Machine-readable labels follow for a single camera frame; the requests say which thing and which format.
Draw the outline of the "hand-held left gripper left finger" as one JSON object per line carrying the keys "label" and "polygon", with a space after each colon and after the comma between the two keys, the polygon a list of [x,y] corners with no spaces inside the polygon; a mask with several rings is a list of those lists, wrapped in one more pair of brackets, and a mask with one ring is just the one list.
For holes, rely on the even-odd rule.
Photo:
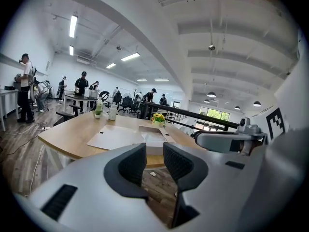
{"label": "hand-held left gripper left finger", "polygon": [[141,187],[146,144],[79,159],[37,188],[14,197],[43,232],[169,232]]}

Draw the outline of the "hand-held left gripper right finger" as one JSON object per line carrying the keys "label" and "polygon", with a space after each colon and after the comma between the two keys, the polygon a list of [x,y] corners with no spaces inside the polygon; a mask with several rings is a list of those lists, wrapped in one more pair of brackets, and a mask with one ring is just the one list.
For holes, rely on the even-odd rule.
{"label": "hand-held left gripper right finger", "polygon": [[302,132],[247,158],[164,143],[164,162],[178,186],[172,232],[257,232],[302,184]]}

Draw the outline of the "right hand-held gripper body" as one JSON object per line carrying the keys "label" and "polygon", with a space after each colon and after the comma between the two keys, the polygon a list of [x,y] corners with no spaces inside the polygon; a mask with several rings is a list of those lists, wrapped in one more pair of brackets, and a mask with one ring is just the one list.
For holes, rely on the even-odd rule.
{"label": "right hand-held gripper body", "polygon": [[305,148],[305,62],[299,61],[275,92],[275,104],[250,117],[268,143],[293,151]]}

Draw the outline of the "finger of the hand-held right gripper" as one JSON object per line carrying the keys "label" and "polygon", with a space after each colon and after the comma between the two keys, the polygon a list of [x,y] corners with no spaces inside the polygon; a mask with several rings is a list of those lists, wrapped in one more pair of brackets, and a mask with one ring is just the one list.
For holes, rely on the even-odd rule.
{"label": "finger of the hand-held right gripper", "polygon": [[230,153],[241,150],[238,134],[227,131],[197,131],[194,133],[195,143],[212,152]]}

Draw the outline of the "beige cardboard folding board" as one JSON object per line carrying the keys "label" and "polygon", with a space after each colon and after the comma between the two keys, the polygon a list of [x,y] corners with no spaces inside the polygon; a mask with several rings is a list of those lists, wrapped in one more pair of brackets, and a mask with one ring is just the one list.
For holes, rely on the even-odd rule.
{"label": "beige cardboard folding board", "polygon": [[163,155],[163,143],[173,143],[174,139],[163,127],[139,125],[137,129],[119,126],[104,126],[87,145],[114,150],[134,144],[146,144],[147,155]]}

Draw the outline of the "black metal railing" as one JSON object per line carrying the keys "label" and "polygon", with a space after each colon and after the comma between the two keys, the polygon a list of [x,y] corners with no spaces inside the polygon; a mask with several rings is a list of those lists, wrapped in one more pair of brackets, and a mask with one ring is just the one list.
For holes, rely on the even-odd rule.
{"label": "black metal railing", "polygon": [[173,113],[176,113],[176,114],[181,114],[181,115],[184,115],[184,116],[188,116],[188,117],[204,120],[204,121],[207,121],[207,122],[215,123],[215,124],[218,124],[218,125],[222,125],[222,126],[224,126],[224,131],[228,131],[229,128],[237,129],[238,126],[239,126],[239,123],[225,121],[225,120],[213,118],[213,117],[210,117],[210,116],[204,116],[204,115],[193,113],[193,112],[183,110],[183,109],[180,109],[180,108],[173,108],[173,107],[170,107],[170,106],[160,105],[160,104],[156,104],[156,103],[153,103],[153,102],[147,102],[146,101],[145,106],[149,107],[150,111],[152,111],[153,108],[157,108],[157,109],[162,109],[162,110],[165,110],[165,111],[168,111],[168,112],[173,112]]}

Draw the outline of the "potted sunflowers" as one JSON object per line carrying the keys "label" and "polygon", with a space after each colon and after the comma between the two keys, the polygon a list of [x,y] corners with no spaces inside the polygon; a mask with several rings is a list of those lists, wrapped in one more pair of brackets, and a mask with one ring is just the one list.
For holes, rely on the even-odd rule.
{"label": "potted sunflowers", "polygon": [[165,124],[166,124],[165,117],[159,113],[153,114],[151,121],[152,121],[152,125],[155,127],[162,128],[162,127],[165,127]]}

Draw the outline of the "wooden table with white legs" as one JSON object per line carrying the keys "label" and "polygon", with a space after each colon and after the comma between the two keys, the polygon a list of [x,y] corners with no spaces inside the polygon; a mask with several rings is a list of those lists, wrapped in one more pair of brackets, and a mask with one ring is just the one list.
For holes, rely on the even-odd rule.
{"label": "wooden table with white legs", "polygon": [[45,144],[44,148],[54,168],[60,171],[65,167],[60,155],[78,160],[106,151],[86,144],[105,125],[137,129],[139,125],[151,124],[149,120],[127,116],[117,116],[115,121],[108,120],[107,116],[96,119],[92,112],[88,112],[40,133],[38,138]]}

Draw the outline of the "dark desk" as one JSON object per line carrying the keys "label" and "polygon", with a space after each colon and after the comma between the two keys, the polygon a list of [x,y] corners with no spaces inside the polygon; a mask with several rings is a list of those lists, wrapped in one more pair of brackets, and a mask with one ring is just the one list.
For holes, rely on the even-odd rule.
{"label": "dark desk", "polygon": [[73,115],[77,117],[78,113],[77,110],[80,109],[81,107],[79,106],[79,102],[96,102],[97,98],[92,98],[92,97],[85,97],[85,96],[79,96],[79,95],[74,95],[74,94],[65,94],[64,95],[64,111],[67,110],[67,99],[75,101],[76,105],[74,107]]}

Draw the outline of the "ceiling tube lights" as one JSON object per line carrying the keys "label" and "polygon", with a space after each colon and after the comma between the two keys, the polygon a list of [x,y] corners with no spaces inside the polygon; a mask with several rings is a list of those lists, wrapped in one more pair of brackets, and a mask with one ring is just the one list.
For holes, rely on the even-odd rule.
{"label": "ceiling tube lights", "polygon": [[168,82],[169,74],[137,39],[120,25],[104,20],[103,31],[81,23],[72,15],[69,25],[69,54],[133,82]]}

